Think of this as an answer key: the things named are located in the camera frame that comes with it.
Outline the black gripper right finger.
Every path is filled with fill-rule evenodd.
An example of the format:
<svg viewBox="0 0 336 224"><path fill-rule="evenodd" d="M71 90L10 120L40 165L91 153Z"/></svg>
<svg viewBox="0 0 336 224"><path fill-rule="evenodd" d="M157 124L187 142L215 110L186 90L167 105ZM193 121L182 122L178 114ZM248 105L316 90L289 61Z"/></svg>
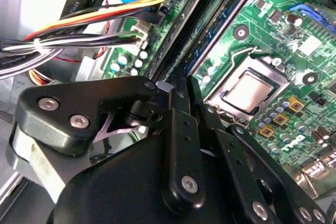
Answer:
<svg viewBox="0 0 336 224"><path fill-rule="evenodd" d="M201 148L215 155L222 192L235 223L328 223L322 209L237 124L224 127L206 105L198 82L187 78Z"/></svg>

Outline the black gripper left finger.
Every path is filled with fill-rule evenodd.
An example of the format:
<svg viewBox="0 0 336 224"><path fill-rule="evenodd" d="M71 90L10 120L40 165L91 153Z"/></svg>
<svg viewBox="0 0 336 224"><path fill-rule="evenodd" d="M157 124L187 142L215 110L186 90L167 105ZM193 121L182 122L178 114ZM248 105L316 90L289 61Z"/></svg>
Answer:
<svg viewBox="0 0 336 224"><path fill-rule="evenodd" d="M29 88L18 99L8 161L57 203L82 171L151 137L163 140L161 196L188 215L202 208L205 179L188 88L141 76Z"/></svg>

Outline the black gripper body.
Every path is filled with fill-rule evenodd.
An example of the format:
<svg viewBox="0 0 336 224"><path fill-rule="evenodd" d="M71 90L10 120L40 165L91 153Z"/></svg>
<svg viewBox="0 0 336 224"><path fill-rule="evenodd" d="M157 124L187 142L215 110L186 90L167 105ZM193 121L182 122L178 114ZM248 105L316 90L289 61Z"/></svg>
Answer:
<svg viewBox="0 0 336 224"><path fill-rule="evenodd" d="M204 206L172 213L161 196L163 140L151 137L76 175L56 203L52 223L233 223L215 158L202 155Z"/></svg>

